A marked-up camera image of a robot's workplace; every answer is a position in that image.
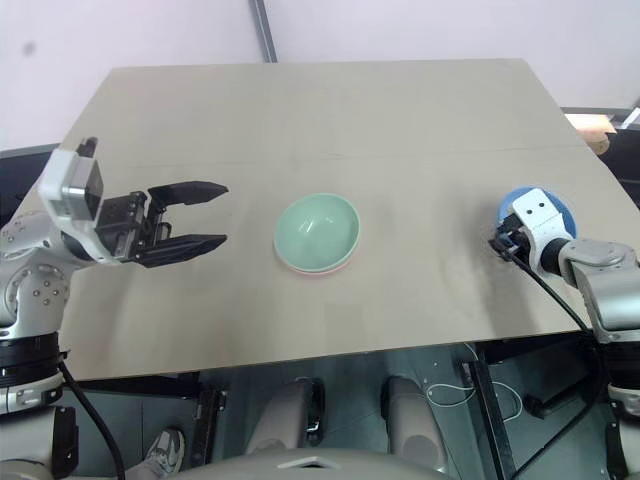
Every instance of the gray floor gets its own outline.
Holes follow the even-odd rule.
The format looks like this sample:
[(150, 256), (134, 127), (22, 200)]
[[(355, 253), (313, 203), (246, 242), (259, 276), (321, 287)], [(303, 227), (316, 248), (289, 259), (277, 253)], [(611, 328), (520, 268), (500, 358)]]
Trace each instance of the gray floor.
[[(384, 380), (389, 375), (402, 375), (423, 387), (433, 383), (469, 385), (461, 362), (470, 359), (472, 353), (464, 345), (454, 345), (202, 372), (202, 381), (229, 389), (227, 409), (220, 415), (216, 432), (214, 461), (242, 454), (266, 403), (278, 387), (297, 377), (318, 377), (325, 383), (327, 412), (321, 447), (386, 452), (386, 429), (379, 414), (380, 386)], [(491, 373), (494, 380), (511, 385), (521, 394), (548, 398), (575, 380), (582, 368), (572, 354), (561, 350), (521, 356), (517, 361), (492, 366)], [(513, 395), (500, 387), (496, 387), (496, 393), (503, 415), (512, 415), (517, 409)], [(464, 395), (442, 389), (434, 391), (432, 398), (449, 403)], [(114, 431), (127, 466), (143, 457), (164, 425), (193, 428), (195, 404), (191, 401), (105, 394), (94, 395), (92, 399)], [(508, 422), (516, 466), (553, 436), (581, 405), (577, 400), (544, 421), (525, 412)], [(433, 407), (433, 411), (450, 454), (450, 474), (465, 480), (494, 478), (475, 399), (455, 408)], [(606, 406), (594, 409), (522, 478), (608, 478), (603, 435), (607, 421), (610, 412)], [(82, 432), (78, 473), (110, 473), (111, 460), (97, 431), (88, 426), (88, 419), (80, 418), (78, 423)]]

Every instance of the person's leg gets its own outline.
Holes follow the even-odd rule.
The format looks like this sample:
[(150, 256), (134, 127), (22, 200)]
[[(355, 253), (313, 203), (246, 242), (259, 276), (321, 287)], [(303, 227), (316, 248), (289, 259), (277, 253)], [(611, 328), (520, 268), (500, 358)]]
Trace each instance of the person's leg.
[(151, 444), (141, 463), (125, 472), (126, 480), (159, 480), (180, 471), (185, 440), (176, 428), (165, 428)]

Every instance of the table surface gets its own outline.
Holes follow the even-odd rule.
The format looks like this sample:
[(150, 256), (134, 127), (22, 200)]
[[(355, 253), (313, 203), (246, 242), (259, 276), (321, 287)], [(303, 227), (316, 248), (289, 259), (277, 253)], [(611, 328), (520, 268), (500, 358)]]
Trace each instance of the table surface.
[[(106, 196), (227, 185), (167, 219), (229, 239), (183, 264), (76, 273), (61, 345), (80, 379), (573, 330), (486, 244), (523, 185), (563, 199), (581, 236), (640, 245), (636, 207), (521, 60), (117, 69), (63, 145), (87, 136)], [(273, 251), (278, 216), (313, 192), (347, 197), (362, 223), (324, 277)], [(38, 204), (32, 190), (21, 210)]]

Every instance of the sneaker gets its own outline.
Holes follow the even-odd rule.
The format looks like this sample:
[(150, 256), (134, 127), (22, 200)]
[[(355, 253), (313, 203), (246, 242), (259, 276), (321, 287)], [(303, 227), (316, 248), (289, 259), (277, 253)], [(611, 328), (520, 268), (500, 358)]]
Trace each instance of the sneaker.
[(151, 444), (146, 460), (156, 463), (162, 478), (180, 471), (184, 459), (184, 435), (177, 428), (165, 428)]

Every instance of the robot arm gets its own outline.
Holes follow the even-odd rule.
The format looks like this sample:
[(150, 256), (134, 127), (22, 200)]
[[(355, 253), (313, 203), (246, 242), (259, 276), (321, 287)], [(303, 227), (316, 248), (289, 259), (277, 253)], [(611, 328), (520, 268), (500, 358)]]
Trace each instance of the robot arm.
[(558, 275), (577, 288), (599, 343), (640, 342), (640, 268), (634, 250), (574, 239), (538, 188), (516, 199), (509, 211), (494, 248), (517, 255), (542, 277)]
[(582, 294), (618, 417), (613, 426), (623, 463), (629, 473), (640, 471), (640, 267), (634, 250), (574, 239), (540, 189), (517, 198), (508, 213), (490, 244), (505, 259), (518, 259), (540, 277), (560, 276)]
[[(182, 262), (227, 238), (170, 237), (171, 225), (162, 221), (167, 207), (208, 202), (226, 187), (184, 182), (150, 188), (148, 196), (138, 191), (103, 199), (96, 144), (90, 138), (76, 151), (55, 150), (38, 186), (46, 213), (15, 217), (0, 231), (0, 462), (36, 461), (56, 475), (75, 468), (76, 459), (72, 439), (60, 447), (52, 438), (52, 431), (73, 437), (73, 409), (49, 407), (62, 395), (57, 332), (73, 273), (96, 263), (150, 268)], [(56, 473), (60, 451), (65, 455)]]

